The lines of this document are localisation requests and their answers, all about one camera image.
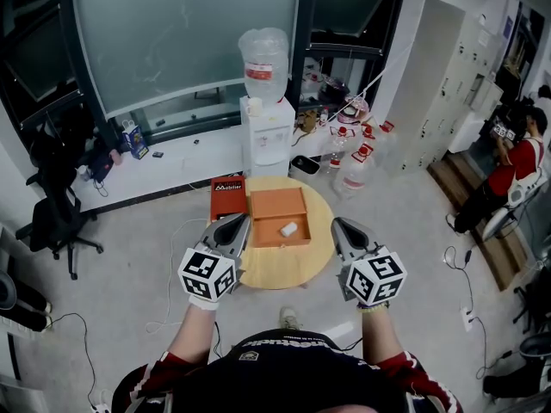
open box lid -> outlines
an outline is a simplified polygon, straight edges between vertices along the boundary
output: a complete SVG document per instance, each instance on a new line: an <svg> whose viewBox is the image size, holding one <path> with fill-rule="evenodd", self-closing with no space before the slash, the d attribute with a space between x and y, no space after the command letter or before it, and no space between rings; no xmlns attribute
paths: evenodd
<svg viewBox="0 0 551 413"><path fill-rule="evenodd" d="M253 219L271 219L306 214L302 188L271 189L251 192Z"/></svg>

frosted glass panel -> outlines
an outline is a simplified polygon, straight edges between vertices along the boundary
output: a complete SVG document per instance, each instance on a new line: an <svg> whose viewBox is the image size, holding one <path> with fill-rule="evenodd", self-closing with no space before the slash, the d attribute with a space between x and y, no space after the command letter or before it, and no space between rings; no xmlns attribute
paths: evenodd
<svg viewBox="0 0 551 413"><path fill-rule="evenodd" d="M248 29L281 28L293 39L295 0L74 3L108 117L178 91L242 78L238 38Z"/></svg>

wristband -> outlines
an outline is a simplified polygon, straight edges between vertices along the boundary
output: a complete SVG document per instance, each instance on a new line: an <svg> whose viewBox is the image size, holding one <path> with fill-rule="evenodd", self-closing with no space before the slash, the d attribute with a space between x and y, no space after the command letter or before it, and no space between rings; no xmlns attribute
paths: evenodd
<svg viewBox="0 0 551 413"><path fill-rule="evenodd" d="M195 305L199 307L200 309L204 311L216 311L218 309L218 302L213 303L212 301L208 301L205 299L200 299L199 297L196 297L195 295L189 296L189 303L191 305Z"/></svg>
<svg viewBox="0 0 551 413"><path fill-rule="evenodd" d="M374 305L374 306L368 306L368 305L365 305L364 303L358 303L356 306L356 309L358 310L358 312L361 312L361 313L370 313L370 312L378 311L383 307L389 307L389 306L390 306L390 303L388 303L388 301L385 301L380 305Z"/></svg>

red sleeve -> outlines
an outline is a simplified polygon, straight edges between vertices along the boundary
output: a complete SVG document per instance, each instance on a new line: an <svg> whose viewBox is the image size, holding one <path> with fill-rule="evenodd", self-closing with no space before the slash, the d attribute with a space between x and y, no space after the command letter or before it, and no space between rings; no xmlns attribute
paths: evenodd
<svg viewBox="0 0 551 413"><path fill-rule="evenodd" d="M527 160L535 160L536 155L532 144L526 140L522 140L509 150L507 157L509 158L511 165L518 167L521 163L525 163Z"/></svg>
<svg viewBox="0 0 551 413"><path fill-rule="evenodd" d="M452 392L428 375L418 359L409 352L397 354L377 366L403 391L421 397L437 398L448 413L463 412Z"/></svg>
<svg viewBox="0 0 551 413"><path fill-rule="evenodd" d="M132 401L147 393L171 391L175 381L205 365L189 364L165 352L159 361L137 368L121 381L113 395L113 413L124 413Z"/></svg>

power strip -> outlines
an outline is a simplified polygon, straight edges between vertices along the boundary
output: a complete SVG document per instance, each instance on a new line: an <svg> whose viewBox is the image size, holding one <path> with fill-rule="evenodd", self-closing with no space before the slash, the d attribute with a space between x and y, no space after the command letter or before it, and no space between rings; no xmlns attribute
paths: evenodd
<svg viewBox="0 0 551 413"><path fill-rule="evenodd" d="M466 307L462 307L460 310L461 314L461 320L463 320L463 327L465 328L466 332L470 332L473 328L473 320L474 320L474 311L468 311Z"/></svg>
<svg viewBox="0 0 551 413"><path fill-rule="evenodd" d="M90 410L92 410L92 413L111 413L107 404L98 404L94 407L90 406Z"/></svg>

